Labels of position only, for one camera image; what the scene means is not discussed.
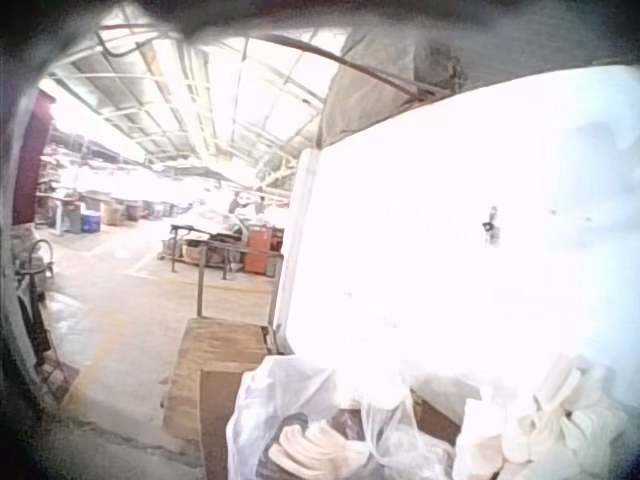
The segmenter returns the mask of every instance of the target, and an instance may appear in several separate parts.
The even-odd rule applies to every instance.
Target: concrete floor
[[[128,223],[56,237],[45,319],[61,360],[80,370],[63,410],[144,445],[191,447],[162,431],[167,390],[186,322],[196,313],[197,268],[156,258],[169,222]],[[204,314],[265,325],[273,280],[207,270]]]

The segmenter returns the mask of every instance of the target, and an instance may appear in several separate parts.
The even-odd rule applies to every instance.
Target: person
[[[262,215],[264,211],[267,209],[267,206],[264,204],[264,197],[260,197],[260,202],[255,204],[256,215]]]
[[[235,215],[237,209],[244,208],[249,205],[248,203],[241,203],[239,197],[240,192],[238,191],[235,193],[235,195],[233,196],[233,200],[231,200],[231,203],[229,204],[229,213],[231,215]]]

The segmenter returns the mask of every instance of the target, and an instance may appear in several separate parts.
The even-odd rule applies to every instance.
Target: warehouse ceiling
[[[308,29],[275,37],[339,55],[346,36]],[[142,147],[151,163],[240,160],[273,184],[315,144],[337,68],[258,38],[187,43],[137,6],[121,5],[48,77]]]

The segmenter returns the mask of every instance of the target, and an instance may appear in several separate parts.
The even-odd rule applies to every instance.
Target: cable
[[[105,41],[102,39],[102,37],[100,36],[100,34],[98,32],[96,32],[96,37],[98,38],[98,43],[100,44],[100,46],[102,47],[102,51],[109,57],[111,58],[122,58],[122,57],[126,57],[127,55],[132,54],[133,52],[137,52],[138,50],[146,47],[147,45],[149,45],[151,42],[153,42],[154,40],[159,40],[161,38],[164,38],[167,36],[167,32],[163,32],[160,33],[158,35],[156,35],[155,37],[151,37],[148,38],[140,43],[136,42],[136,46],[129,49],[129,50],[125,50],[124,52],[113,52],[111,50],[109,50],[109,47],[107,47],[107,44],[105,43]]]
[[[393,80],[390,80],[384,77],[383,75],[374,72],[369,67],[366,67],[364,65],[360,65],[359,63],[355,63],[345,58],[342,58],[322,48],[316,47],[315,45],[312,45],[310,43],[302,42],[295,38],[287,37],[285,35],[278,35],[278,34],[252,35],[252,38],[255,38],[257,40],[262,40],[264,42],[274,43],[276,45],[281,45],[283,47],[295,48],[297,50],[302,50],[307,53],[313,53],[320,57],[333,60],[336,63],[344,65],[345,67],[352,68],[353,70],[356,70],[360,73],[363,73],[371,78],[378,80],[379,82],[384,83],[385,85],[395,88],[396,90],[404,93],[406,96],[412,98],[413,100],[416,100],[419,102],[426,100],[426,98],[424,98],[424,96],[421,95],[420,93],[412,92],[411,90],[403,87],[402,85],[397,84]],[[424,93],[427,93],[431,97],[436,95],[436,93],[432,90],[428,90],[424,88],[423,90],[424,90]]]

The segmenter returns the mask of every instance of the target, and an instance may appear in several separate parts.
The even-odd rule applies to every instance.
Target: blue bin
[[[85,211],[82,214],[82,231],[96,233],[100,231],[100,212]]]

